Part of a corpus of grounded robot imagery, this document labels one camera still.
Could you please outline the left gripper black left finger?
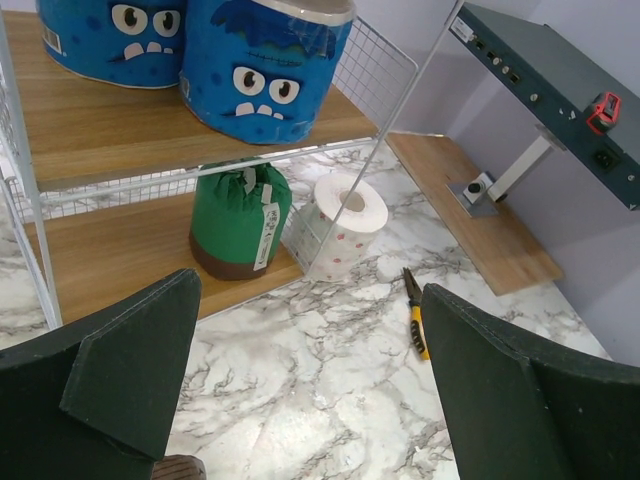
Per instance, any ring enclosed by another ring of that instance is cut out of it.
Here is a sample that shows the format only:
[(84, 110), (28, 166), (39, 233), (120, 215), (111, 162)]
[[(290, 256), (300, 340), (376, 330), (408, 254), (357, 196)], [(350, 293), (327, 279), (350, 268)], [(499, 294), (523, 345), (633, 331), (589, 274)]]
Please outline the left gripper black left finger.
[(151, 479), (168, 440), (201, 280), (181, 269), (1, 353), (5, 479)]

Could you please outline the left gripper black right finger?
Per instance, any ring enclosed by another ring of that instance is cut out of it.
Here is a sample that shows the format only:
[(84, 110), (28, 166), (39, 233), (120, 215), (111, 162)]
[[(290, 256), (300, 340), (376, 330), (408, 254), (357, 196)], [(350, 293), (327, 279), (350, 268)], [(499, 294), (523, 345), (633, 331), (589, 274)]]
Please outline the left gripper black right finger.
[(639, 370), (423, 290), (438, 396), (462, 479), (636, 479)]

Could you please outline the white wire wooden shelf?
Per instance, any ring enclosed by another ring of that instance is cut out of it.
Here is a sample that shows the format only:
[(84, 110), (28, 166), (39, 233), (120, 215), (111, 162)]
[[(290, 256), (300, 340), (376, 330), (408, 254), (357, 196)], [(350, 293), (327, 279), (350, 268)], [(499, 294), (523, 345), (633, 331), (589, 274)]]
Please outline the white wire wooden shelf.
[(310, 136), (251, 145), (207, 128), (174, 88), (86, 80), (44, 51), (33, 12), (1, 14), (1, 205), (50, 329), (192, 265), (196, 180), (342, 149), (378, 153), (425, 63), (363, 19)]

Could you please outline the brown paper roll green base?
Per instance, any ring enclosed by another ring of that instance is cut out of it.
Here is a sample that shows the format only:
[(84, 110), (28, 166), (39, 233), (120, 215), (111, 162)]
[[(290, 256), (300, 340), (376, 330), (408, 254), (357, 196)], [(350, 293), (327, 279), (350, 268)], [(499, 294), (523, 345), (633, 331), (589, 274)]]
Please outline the brown paper roll green base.
[(218, 280), (263, 276), (291, 206), (286, 178), (269, 163), (199, 177), (189, 231), (193, 257)]

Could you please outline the plain white bottom paper roll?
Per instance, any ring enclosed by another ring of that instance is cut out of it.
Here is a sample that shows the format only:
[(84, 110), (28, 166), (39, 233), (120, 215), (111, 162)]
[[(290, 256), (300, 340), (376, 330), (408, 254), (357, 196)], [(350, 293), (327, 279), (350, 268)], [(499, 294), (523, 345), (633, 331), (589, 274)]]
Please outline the plain white bottom paper roll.
[(376, 190), (345, 173), (318, 179), (292, 224), (291, 246), (316, 281), (337, 282), (363, 259), (388, 221)]

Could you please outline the blue cartoon-face paper roll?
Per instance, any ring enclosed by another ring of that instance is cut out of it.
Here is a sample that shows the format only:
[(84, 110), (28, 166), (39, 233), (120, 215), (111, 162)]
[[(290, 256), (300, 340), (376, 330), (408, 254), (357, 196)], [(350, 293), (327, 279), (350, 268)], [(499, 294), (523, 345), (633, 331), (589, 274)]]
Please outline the blue cartoon-face paper roll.
[(187, 3), (179, 0), (41, 0), (46, 53), (84, 78), (126, 88), (179, 83)]

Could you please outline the blue-bottom paper roll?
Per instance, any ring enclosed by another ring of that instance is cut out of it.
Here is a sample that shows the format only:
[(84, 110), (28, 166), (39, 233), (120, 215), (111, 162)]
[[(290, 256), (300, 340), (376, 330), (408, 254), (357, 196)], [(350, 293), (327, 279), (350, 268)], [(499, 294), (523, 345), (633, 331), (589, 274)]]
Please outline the blue-bottom paper roll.
[(203, 124), (243, 142), (306, 139), (346, 46), (352, 1), (191, 1), (180, 90)]

